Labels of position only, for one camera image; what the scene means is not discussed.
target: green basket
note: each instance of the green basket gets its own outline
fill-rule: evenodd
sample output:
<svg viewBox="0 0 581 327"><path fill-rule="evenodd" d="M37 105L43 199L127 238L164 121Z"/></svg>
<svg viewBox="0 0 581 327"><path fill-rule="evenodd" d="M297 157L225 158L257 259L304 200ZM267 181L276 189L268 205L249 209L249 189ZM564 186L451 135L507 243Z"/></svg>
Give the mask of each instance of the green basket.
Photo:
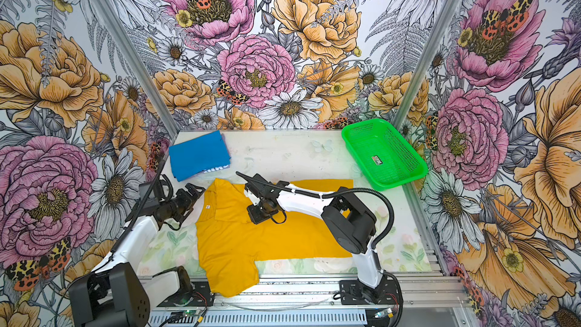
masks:
<svg viewBox="0 0 581 327"><path fill-rule="evenodd" d="M371 119L341 132L349 153L377 191L424 177L428 165L390 123Z"/></svg>

